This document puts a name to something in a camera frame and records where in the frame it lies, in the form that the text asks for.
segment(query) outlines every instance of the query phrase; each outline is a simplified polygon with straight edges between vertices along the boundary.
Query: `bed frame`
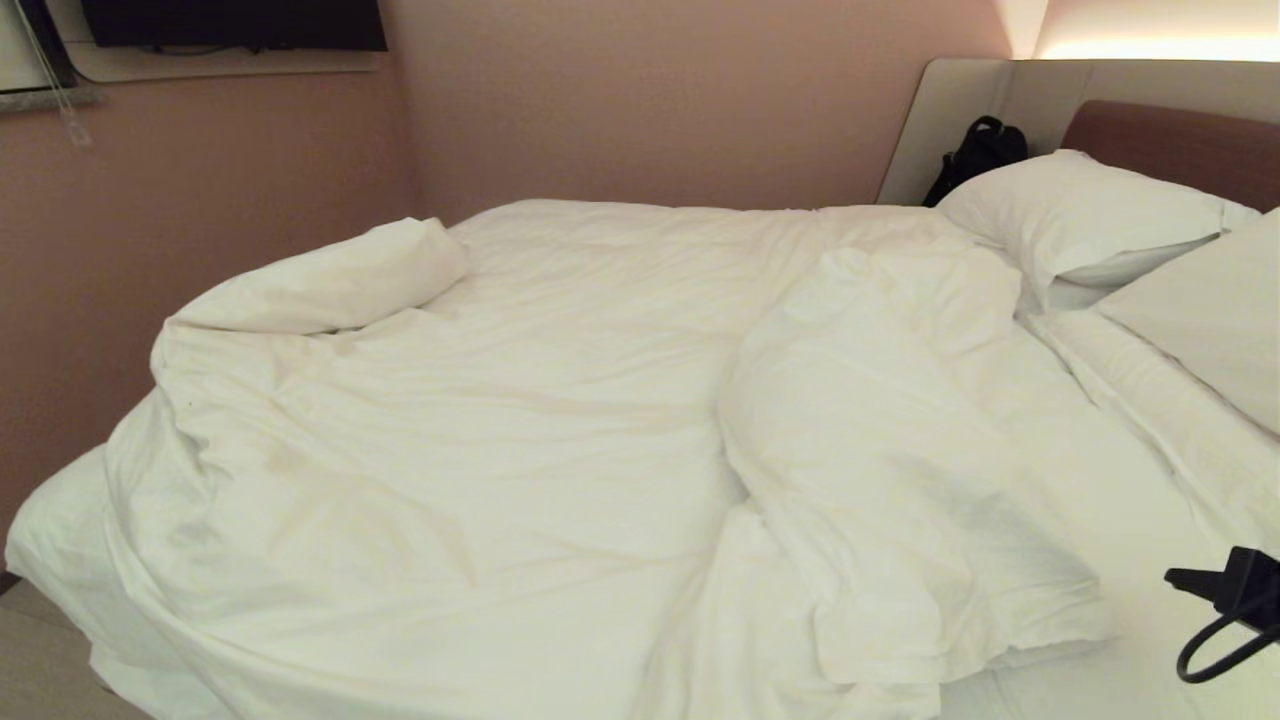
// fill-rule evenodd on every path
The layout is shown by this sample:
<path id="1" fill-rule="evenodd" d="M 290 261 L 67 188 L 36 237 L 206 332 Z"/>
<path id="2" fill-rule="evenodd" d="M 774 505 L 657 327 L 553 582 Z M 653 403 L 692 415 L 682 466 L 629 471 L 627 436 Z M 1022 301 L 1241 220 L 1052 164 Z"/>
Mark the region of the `bed frame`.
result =
<path id="1" fill-rule="evenodd" d="M 1280 126 L 1094 100 L 1075 113 L 1062 147 L 1262 211 L 1280 206 Z"/>

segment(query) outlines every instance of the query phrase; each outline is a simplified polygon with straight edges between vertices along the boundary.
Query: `cord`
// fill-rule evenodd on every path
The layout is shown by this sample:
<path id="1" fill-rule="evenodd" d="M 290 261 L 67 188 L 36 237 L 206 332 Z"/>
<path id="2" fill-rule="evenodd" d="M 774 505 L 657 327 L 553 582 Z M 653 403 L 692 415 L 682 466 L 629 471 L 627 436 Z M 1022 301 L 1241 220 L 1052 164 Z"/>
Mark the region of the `cord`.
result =
<path id="1" fill-rule="evenodd" d="M 49 60 L 49 55 L 45 54 L 45 46 L 40 42 L 36 28 L 31 24 L 31 18 L 27 17 L 20 3 L 15 3 L 14 8 L 18 10 L 18 17 L 22 18 L 22 26 L 27 31 L 27 40 L 31 41 L 31 47 L 36 51 L 36 59 L 40 60 L 40 68 L 49 79 L 49 90 L 58 101 L 58 114 L 63 118 L 63 127 L 67 128 L 67 136 L 70 138 L 72 145 L 76 147 L 93 145 L 93 138 L 88 135 L 84 123 L 81 122 L 79 114 L 76 111 L 76 106 L 72 105 L 70 99 L 67 96 L 67 88 L 58 79 L 54 64 Z"/>
<path id="2" fill-rule="evenodd" d="M 1272 591 L 1254 600 L 1253 602 L 1243 607 L 1238 607 L 1233 612 L 1222 615 L 1217 620 L 1210 623 L 1208 626 L 1197 633 L 1196 637 L 1192 638 L 1189 643 L 1187 643 L 1187 647 L 1183 648 L 1181 655 L 1178 656 L 1178 676 L 1181 678 L 1184 683 L 1190 683 L 1190 684 L 1207 683 L 1217 678 L 1222 673 L 1226 673 L 1228 670 L 1231 670 L 1236 665 L 1253 657 L 1254 655 L 1262 652 L 1271 643 L 1280 641 L 1280 625 L 1274 625 L 1271 628 L 1267 628 L 1266 630 L 1262 630 L 1258 637 L 1235 648 L 1235 651 L 1233 651 L 1230 655 L 1210 665 L 1208 667 L 1203 670 L 1197 670 L 1196 673 L 1188 670 L 1188 665 L 1190 665 L 1192 656 L 1194 656 L 1196 652 L 1199 651 L 1199 648 L 1203 647 L 1204 643 L 1207 643 L 1213 635 L 1219 634 L 1228 625 L 1231 625 L 1233 623 L 1253 612 L 1254 610 L 1265 607 L 1270 602 L 1277 602 L 1277 601 L 1280 601 L 1280 589 Z"/>

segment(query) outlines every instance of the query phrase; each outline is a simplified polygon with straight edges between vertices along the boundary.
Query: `black backpack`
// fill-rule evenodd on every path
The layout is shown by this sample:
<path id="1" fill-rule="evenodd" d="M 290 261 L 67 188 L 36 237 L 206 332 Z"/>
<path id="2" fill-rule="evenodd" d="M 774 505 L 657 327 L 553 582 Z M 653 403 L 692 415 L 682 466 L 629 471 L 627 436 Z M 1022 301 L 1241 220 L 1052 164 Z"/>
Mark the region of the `black backpack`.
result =
<path id="1" fill-rule="evenodd" d="M 1020 163 L 1028 156 L 1027 136 L 1014 126 L 1006 126 L 991 115 L 978 118 L 960 143 L 960 150 L 947 152 L 942 158 L 942 173 L 938 174 L 933 190 L 924 199 L 925 208 L 934 208 L 952 190 L 969 178 L 974 178 Z"/>

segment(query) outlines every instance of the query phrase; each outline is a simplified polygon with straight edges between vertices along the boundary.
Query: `wall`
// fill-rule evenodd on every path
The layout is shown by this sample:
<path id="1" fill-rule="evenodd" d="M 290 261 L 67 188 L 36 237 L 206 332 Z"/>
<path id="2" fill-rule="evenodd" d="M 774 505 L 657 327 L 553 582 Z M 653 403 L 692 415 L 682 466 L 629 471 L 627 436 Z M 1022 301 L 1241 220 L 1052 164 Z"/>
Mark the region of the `wall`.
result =
<path id="1" fill-rule="evenodd" d="M 992 0 L 393 0 L 433 213 L 526 197 L 873 202 L 924 65 Z"/>
<path id="2" fill-rule="evenodd" d="M 995 0 L 996 12 L 1009 33 L 1009 49 L 1014 60 L 1036 56 L 1044 13 L 1050 0 Z"/>
<path id="3" fill-rule="evenodd" d="M 419 199 L 390 70 L 106 92 L 88 150 L 54 114 L 0 117 L 0 533 L 147 392 L 166 315 Z"/>
<path id="4" fill-rule="evenodd" d="M 1280 61 L 1280 3 L 1051 0 L 1036 55 Z"/>

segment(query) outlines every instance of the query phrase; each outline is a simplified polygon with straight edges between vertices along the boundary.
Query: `wrinkled duvet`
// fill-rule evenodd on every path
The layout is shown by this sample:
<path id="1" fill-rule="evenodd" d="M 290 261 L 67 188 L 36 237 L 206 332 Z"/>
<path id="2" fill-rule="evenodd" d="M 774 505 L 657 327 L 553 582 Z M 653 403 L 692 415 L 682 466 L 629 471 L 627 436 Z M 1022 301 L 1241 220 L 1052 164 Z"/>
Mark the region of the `wrinkled duvet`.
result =
<path id="1" fill-rule="evenodd" d="M 905 720 L 1006 651 L 1106 635 L 1036 479 L 948 384 L 1019 288 L 940 215 L 541 201 L 449 236 L 452 287 L 374 243 L 166 323 L 105 451 L 95 562 L 133 630 L 91 637 L 122 694 L 165 719 Z M 801 325 L 863 345 L 796 373 L 877 388 L 813 423 L 925 429 L 809 445 L 827 386 L 741 369 L 786 375 L 767 356 L 822 336 Z M 1074 594 L 1036 618 L 1001 594 L 1027 578 Z"/>

